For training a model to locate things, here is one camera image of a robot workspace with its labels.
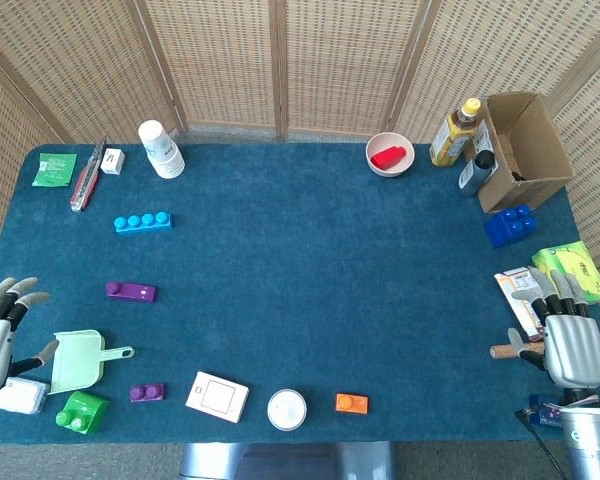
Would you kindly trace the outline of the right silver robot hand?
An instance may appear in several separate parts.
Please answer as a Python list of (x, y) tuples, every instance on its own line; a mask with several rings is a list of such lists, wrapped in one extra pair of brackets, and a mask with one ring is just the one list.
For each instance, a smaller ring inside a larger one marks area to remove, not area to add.
[(512, 293), (528, 302), (543, 327), (544, 350), (527, 346), (519, 332), (510, 328), (508, 338), (515, 355), (548, 374), (571, 405), (595, 396), (600, 386), (600, 331), (589, 316), (588, 302), (577, 278), (552, 270), (531, 267), (536, 285)]

